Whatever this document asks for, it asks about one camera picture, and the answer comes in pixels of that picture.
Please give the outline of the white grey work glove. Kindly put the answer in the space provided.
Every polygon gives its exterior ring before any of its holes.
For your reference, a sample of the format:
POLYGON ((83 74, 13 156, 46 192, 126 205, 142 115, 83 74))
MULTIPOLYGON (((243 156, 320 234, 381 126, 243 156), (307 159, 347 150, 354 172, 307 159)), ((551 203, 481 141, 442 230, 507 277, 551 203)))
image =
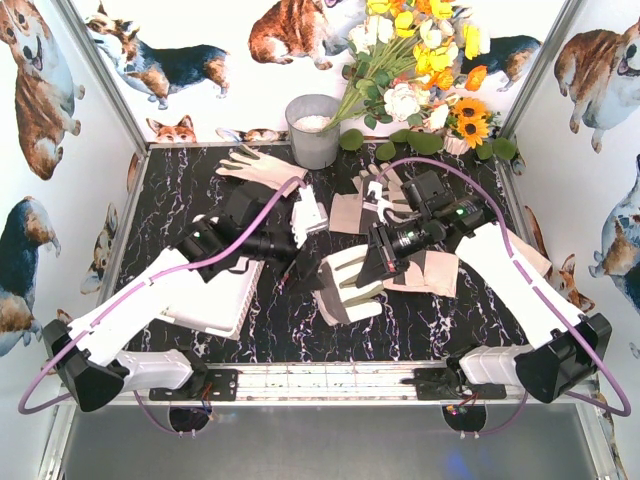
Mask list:
POLYGON ((368 247, 352 246, 321 260, 318 274, 320 290, 313 291, 319 312, 329 326, 350 325, 383 312, 376 296, 383 292, 381 281, 363 287, 356 280, 364 265, 368 247))

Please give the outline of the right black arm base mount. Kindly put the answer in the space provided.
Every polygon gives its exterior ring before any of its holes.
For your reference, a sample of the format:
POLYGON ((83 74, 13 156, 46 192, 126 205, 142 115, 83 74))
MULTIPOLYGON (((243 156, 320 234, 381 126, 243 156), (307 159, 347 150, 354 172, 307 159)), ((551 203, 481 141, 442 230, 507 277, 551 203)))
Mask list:
POLYGON ((447 360, 443 366, 422 367, 400 380, 412 386, 419 400, 503 400, 506 388, 495 384, 472 384, 463 373, 457 359, 447 360))

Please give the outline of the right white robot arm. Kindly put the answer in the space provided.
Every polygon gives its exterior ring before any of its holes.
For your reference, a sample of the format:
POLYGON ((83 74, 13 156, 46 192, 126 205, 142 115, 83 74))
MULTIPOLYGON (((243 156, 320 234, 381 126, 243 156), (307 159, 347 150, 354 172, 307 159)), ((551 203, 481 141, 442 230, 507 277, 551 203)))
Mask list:
POLYGON ((471 384, 523 387, 550 403, 596 373, 612 333, 600 313, 585 315, 555 291, 517 250, 497 215, 475 195, 457 199, 428 171, 401 192, 414 210, 402 223, 387 221, 391 205, 379 183, 367 182, 364 203, 378 214, 356 279, 359 287, 406 273, 409 258, 441 243, 470 266, 504 303, 528 340, 524 346, 473 347, 458 361, 471 384))

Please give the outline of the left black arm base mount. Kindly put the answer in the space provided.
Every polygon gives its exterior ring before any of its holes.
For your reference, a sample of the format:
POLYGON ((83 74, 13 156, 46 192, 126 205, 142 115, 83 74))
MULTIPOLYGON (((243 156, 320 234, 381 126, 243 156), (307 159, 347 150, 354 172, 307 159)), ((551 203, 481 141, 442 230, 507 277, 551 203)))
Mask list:
POLYGON ((235 401, 239 371, 229 368, 213 368, 186 347, 178 352, 186 357, 194 373, 186 383, 176 389, 153 388, 149 390, 152 401, 235 401))

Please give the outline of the cream glove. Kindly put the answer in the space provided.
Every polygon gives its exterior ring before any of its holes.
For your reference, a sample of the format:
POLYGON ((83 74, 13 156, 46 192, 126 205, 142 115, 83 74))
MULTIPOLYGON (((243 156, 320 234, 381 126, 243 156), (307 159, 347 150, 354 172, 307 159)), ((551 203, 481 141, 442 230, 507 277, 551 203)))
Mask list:
POLYGON ((279 190, 292 177, 303 179, 307 170, 241 144, 219 162, 215 173, 279 190))

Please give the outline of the white glove green trim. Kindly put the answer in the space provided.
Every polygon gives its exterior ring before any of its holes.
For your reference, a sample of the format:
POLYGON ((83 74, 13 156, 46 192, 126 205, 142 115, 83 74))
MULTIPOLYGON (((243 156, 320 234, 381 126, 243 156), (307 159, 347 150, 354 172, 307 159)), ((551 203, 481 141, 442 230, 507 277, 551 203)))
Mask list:
POLYGON ((459 268, 456 255, 422 250, 408 260, 409 268, 404 273, 383 281, 386 290, 456 297, 459 268))

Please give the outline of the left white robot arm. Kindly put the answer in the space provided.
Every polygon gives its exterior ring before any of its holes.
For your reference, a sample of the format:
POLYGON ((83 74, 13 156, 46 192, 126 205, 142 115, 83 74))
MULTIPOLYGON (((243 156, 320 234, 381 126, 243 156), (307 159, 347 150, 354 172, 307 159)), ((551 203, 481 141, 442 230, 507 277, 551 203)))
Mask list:
POLYGON ((127 391, 201 395, 209 369, 190 349, 126 350, 152 320, 235 339, 264 263, 279 268, 288 289, 317 287, 319 258, 306 242, 327 227, 328 217, 310 187, 299 194, 290 219, 268 231, 267 201, 235 192, 221 213, 197 217, 174 246, 102 305, 70 323, 49 323, 43 339, 52 369, 80 409, 96 411, 127 391))

